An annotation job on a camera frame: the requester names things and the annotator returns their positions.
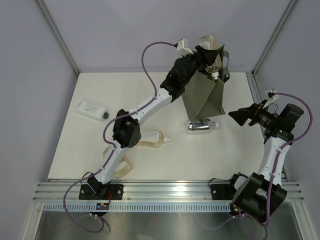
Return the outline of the clear amber soap pouch bottle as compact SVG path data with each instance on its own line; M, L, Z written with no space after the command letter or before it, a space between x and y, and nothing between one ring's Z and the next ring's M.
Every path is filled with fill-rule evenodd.
M199 45L202 48L204 48L205 50L218 50L218 52L219 52L217 54L213 64L210 66L207 66L205 68L205 70L200 72L200 76L206 77L211 80L212 79L213 80L217 80L217 79L221 80L221 76L219 74L219 71L222 70L222 67L223 67L223 61L221 59L221 52L222 52L225 45L223 44L223 45L219 46L218 40L217 40L216 35L214 33L202 36L200 38Z

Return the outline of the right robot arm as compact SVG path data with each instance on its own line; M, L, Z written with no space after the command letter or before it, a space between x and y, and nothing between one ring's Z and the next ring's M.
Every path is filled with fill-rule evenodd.
M250 176L236 173L226 186L232 204L260 223L267 222L287 197L287 191L282 188L282 169L294 139L292 130L304 114L300 107L290 103L279 115L272 114L266 104L264 100L228 113L240 126L258 124L265 129L264 153L258 172Z

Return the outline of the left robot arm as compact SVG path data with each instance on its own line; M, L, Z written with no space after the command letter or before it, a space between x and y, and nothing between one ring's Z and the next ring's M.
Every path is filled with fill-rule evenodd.
M161 108L171 104L185 91L196 72L212 66L219 54L218 50L208 50L197 45L195 51L175 60L165 80L155 94L135 108L118 111L113 125L112 141L104 163L98 171L87 179L90 194L96 199L103 199L108 192L108 185L113 178L114 170L125 153L135 147L141 139L141 126Z

